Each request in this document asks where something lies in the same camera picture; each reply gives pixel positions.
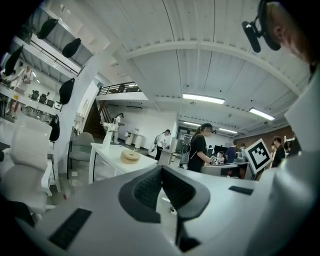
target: hair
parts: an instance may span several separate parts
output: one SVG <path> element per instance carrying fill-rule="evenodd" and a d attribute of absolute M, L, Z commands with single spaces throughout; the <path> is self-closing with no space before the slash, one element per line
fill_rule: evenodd
<path fill-rule="evenodd" d="M 195 130 L 195 133 L 194 133 L 194 135 L 192 136 L 191 141 L 193 141 L 194 138 L 195 138 L 198 134 L 200 134 L 201 132 L 203 132 L 203 130 L 204 130 L 205 128 L 211 128 L 211 131 L 213 131 L 213 127 L 212 127 L 211 123 L 208 123 L 208 122 L 207 122 L 207 123 L 204 123 L 204 124 L 200 125 L 200 126 Z"/>
<path fill-rule="evenodd" d="M 280 136 L 274 136 L 273 137 L 273 142 L 275 142 L 275 141 L 277 141 L 277 142 L 279 142 L 281 144 L 281 137 Z"/>

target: person in white shirt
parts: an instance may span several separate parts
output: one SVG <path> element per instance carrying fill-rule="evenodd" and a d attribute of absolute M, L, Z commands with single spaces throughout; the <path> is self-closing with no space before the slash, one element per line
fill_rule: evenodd
<path fill-rule="evenodd" d="M 164 148 L 167 148 L 170 143 L 170 130 L 167 129 L 165 132 L 161 133 L 158 137 L 157 145 L 156 145 L 156 155 L 154 160 L 159 161 L 161 152 Z"/>
<path fill-rule="evenodd" d="M 114 140 L 113 141 L 114 141 L 115 144 L 119 144 L 119 142 L 118 142 L 119 127 L 125 125 L 124 123 L 121 122 L 121 118 L 124 118 L 124 114 L 123 113 L 118 114 L 115 117 L 115 120 L 114 120 L 114 124 L 116 126 L 116 131 L 113 133 L 113 135 L 114 135 Z"/>
<path fill-rule="evenodd" d="M 27 65 L 26 68 L 22 69 L 20 71 L 20 73 L 14 79 L 11 80 L 11 82 L 18 80 L 18 82 L 16 83 L 16 86 L 13 90 L 19 94 L 24 95 L 26 92 L 27 86 L 31 83 L 31 81 L 33 79 L 34 79 L 34 75 L 32 73 L 32 69 Z M 6 114 L 9 114 L 11 112 L 11 108 L 12 108 L 14 101 L 16 101 L 16 100 L 13 100 L 13 99 L 9 100 L 8 110 L 7 110 L 7 112 L 5 112 Z M 15 114 L 16 114 L 18 107 L 19 107 L 19 102 L 16 101 L 12 118 L 15 118 Z"/>

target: backpack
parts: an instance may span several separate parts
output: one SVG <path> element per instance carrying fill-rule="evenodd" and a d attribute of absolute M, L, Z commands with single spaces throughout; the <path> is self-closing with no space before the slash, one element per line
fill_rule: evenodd
<path fill-rule="evenodd" d="M 65 105 L 70 101 L 72 90 L 74 88 L 75 79 L 71 78 L 70 80 L 64 82 L 59 90 L 60 94 L 60 103 Z"/>
<path fill-rule="evenodd" d="M 10 58 L 7 60 L 6 64 L 5 64 L 5 72 L 4 74 L 6 76 L 10 76 L 12 71 L 15 68 L 15 65 L 18 61 L 18 58 L 22 52 L 22 49 L 24 48 L 24 46 L 20 46 L 18 50 L 16 50 L 14 53 L 12 53 L 12 55 L 10 56 Z"/>
<path fill-rule="evenodd" d="M 55 26 L 58 23 L 58 19 L 50 18 L 46 22 L 44 22 L 41 26 L 40 31 L 37 34 L 37 37 L 39 39 L 45 39 L 47 36 L 49 36 L 50 32 L 54 30 Z"/>
<path fill-rule="evenodd" d="M 81 39 L 74 39 L 72 42 L 68 43 L 62 50 L 62 55 L 66 58 L 71 58 L 78 50 L 81 44 Z"/>
<path fill-rule="evenodd" d="M 52 127 L 49 140 L 55 142 L 60 135 L 60 122 L 57 114 L 52 118 L 49 125 Z"/>
<path fill-rule="evenodd" d="M 189 156 L 190 156 L 190 152 L 191 152 L 191 142 L 192 141 L 195 141 L 197 136 L 200 135 L 200 134 L 197 134 L 193 140 L 190 140 L 189 143 L 185 144 L 182 148 L 182 151 L 181 151 L 181 159 L 180 159 L 180 166 L 181 165 L 188 165 L 189 163 L 189 160 L 192 159 L 195 154 L 197 152 L 194 152 L 193 156 L 191 156 L 191 158 L 189 159 Z"/>

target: ponytail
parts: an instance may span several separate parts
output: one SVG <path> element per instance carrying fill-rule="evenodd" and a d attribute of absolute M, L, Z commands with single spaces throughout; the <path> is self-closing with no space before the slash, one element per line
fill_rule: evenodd
<path fill-rule="evenodd" d="M 199 127 L 195 130 L 195 133 L 194 133 L 194 135 L 192 136 L 191 141 L 193 141 L 194 138 L 195 138 L 198 134 L 200 134 L 200 133 L 201 133 L 201 126 L 199 126 Z"/>

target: gray chair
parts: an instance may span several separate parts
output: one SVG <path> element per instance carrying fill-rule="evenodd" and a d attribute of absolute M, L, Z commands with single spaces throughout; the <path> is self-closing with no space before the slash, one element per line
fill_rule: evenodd
<path fill-rule="evenodd" d="M 72 159 L 89 162 L 90 155 L 91 155 L 91 143 L 95 143 L 94 137 L 88 133 L 83 132 L 75 137 L 69 143 L 69 150 L 68 150 L 68 159 L 67 159 L 67 171 L 66 177 L 69 179 L 69 161 L 70 161 L 70 168 L 72 169 Z"/>

